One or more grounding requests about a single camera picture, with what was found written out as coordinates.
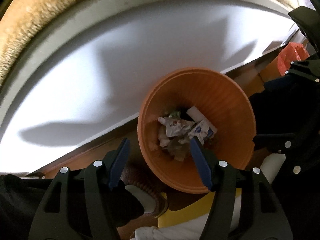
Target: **red plastic bag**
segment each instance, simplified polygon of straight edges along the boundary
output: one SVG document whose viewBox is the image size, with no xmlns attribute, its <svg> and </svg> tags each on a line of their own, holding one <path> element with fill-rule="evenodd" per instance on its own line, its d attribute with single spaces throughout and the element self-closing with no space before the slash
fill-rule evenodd
<svg viewBox="0 0 320 240">
<path fill-rule="evenodd" d="M 309 54 L 301 43 L 290 42 L 259 75 L 264 82 L 268 82 L 284 76 L 285 71 L 290 68 L 290 62 L 305 60 L 308 57 Z"/>
<path fill-rule="evenodd" d="M 309 57 L 309 53 L 301 43 L 290 42 L 278 55 L 278 70 L 281 76 L 290 69 L 290 62 L 297 60 L 305 60 Z"/>
</svg>

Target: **trash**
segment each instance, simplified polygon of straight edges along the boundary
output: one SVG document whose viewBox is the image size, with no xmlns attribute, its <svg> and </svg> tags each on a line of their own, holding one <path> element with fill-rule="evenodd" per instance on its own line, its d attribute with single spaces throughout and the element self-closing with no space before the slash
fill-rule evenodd
<svg viewBox="0 0 320 240">
<path fill-rule="evenodd" d="M 182 115 L 194 122 L 181 119 Z M 159 117 L 158 121 L 163 125 L 158 132 L 160 147 L 180 162 L 190 156 L 190 140 L 194 136 L 197 136 L 203 145 L 218 131 L 195 106 L 182 111 L 172 111 L 168 117 Z"/>
<path fill-rule="evenodd" d="M 202 120 L 198 123 L 189 133 L 188 137 L 192 139 L 197 136 L 202 145 L 204 145 L 204 141 L 214 135 L 213 131 L 209 127 L 209 124 Z"/>
<path fill-rule="evenodd" d="M 167 137 L 175 137 L 185 135 L 194 126 L 195 122 L 175 119 L 170 117 L 159 117 L 159 123 L 167 127 Z"/>
<path fill-rule="evenodd" d="M 186 157 L 190 155 L 189 144 L 180 144 L 179 137 L 176 137 L 170 141 L 167 150 L 174 159 L 179 162 L 183 162 Z"/>
<path fill-rule="evenodd" d="M 173 112 L 171 112 L 171 114 L 168 117 L 181 119 L 181 112 L 180 111 L 173 111 Z"/>
<path fill-rule="evenodd" d="M 188 109 L 187 114 L 193 119 L 195 122 L 201 122 L 202 120 L 205 120 L 205 122 L 209 125 L 211 128 L 213 134 L 211 135 L 211 138 L 217 133 L 218 129 L 214 127 L 212 123 L 209 122 L 208 119 L 196 108 L 195 106 Z"/>
<path fill-rule="evenodd" d="M 165 126 L 160 127 L 159 132 L 158 132 L 158 139 L 160 142 L 160 147 L 162 147 L 162 148 L 166 147 L 169 144 L 170 139 L 166 135 L 166 127 Z"/>
</svg>

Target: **plastic wrapper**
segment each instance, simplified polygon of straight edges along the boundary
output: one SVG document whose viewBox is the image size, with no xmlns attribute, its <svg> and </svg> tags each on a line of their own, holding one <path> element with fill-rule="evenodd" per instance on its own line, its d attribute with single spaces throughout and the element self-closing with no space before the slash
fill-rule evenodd
<svg viewBox="0 0 320 240">
<path fill-rule="evenodd" d="M 206 119 L 206 117 L 195 106 L 188 109 L 187 115 L 189 115 L 195 122 L 201 122 L 204 120 L 213 132 L 211 138 L 213 138 L 213 136 L 217 133 L 218 129 L 208 119 Z"/>
<path fill-rule="evenodd" d="M 181 119 L 181 112 L 180 111 L 172 111 L 168 117 Z"/>
<path fill-rule="evenodd" d="M 189 156 L 189 144 L 179 143 L 179 137 L 174 138 L 168 144 L 167 150 L 174 159 L 179 162 L 183 162 L 185 158 Z"/>
<path fill-rule="evenodd" d="M 209 124 L 202 120 L 198 123 L 189 133 L 188 137 L 192 139 L 197 136 L 202 145 L 204 145 L 204 141 L 210 138 L 213 135 L 213 131 L 209 127 Z"/>
<path fill-rule="evenodd" d="M 165 126 L 160 127 L 159 132 L 158 132 L 158 139 L 160 142 L 160 147 L 162 147 L 162 148 L 166 147 L 169 144 L 170 139 L 167 137 Z"/>
<path fill-rule="evenodd" d="M 195 122 L 175 119 L 170 117 L 159 117 L 159 123 L 166 126 L 167 137 L 181 136 L 188 133 Z"/>
</svg>

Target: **white screw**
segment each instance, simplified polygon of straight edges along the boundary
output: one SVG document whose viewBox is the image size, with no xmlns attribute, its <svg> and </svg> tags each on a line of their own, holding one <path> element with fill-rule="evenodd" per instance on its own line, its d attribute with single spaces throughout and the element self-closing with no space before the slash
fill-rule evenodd
<svg viewBox="0 0 320 240">
<path fill-rule="evenodd" d="M 293 173 L 294 174 L 298 174 L 300 171 L 301 171 L 301 167 L 298 166 L 298 165 L 293 168 Z"/>
<path fill-rule="evenodd" d="M 228 166 L 228 163 L 225 162 L 225 161 L 219 161 L 219 165 L 220 165 L 221 167 L 227 167 L 227 166 Z"/>
<path fill-rule="evenodd" d="M 102 165 L 102 161 L 95 161 L 93 163 L 93 166 L 95 166 L 95 167 L 100 167 L 101 165 Z"/>
<path fill-rule="evenodd" d="M 60 169 L 60 172 L 63 174 L 63 173 L 66 173 L 68 171 L 68 168 L 67 167 L 62 167 Z"/>
<path fill-rule="evenodd" d="M 255 173 L 255 174 L 259 174 L 261 171 L 259 168 L 253 168 L 252 171 Z"/>
<path fill-rule="evenodd" d="M 286 141 L 286 142 L 284 143 L 284 147 L 290 148 L 290 147 L 291 147 L 291 142 L 290 142 L 290 141 Z"/>
</svg>

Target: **black cloth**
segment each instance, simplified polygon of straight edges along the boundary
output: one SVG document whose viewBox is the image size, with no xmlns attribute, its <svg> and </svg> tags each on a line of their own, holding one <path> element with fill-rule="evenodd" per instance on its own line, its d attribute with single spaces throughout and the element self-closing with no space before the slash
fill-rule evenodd
<svg viewBox="0 0 320 240">
<path fill-rule="evenodd" d="M 284 162 L 272 187 L 287 215 L 294 240 L 320 239 L 320 165 L 294 174 Z"/>
<path fill-rule="evenodd" d="M 308 79 L 286 75 L 265 83 L 266 89 L 249 100 L 257 125 L 257 135 L 272 135 L 268 139 L 254 138 L 255 149 L 267 147 L 271 152 L 300 155 L 317 146 L 320 129 L 320 87 Z M 274 135 L 288 135 L 281 139 Z M 286 141 L 291 142 L 285 148 Z"/>
<path fill-rule="evenodd" d="M 20 179 L 14 175 L 0 176 L 0 239 L 25 240 L 37 207 L 51 183 L 51 179 Z M 102 186 L 102 199 L 108 205 L 116 227 L 143 215 L 141 203 L 128 192 L 122 181 L 112 192 Z M 71 180 L 68 189 L 68 217 L 71 227 L 91 236 L 86 213 L 84 184 Z"/>
</svg>

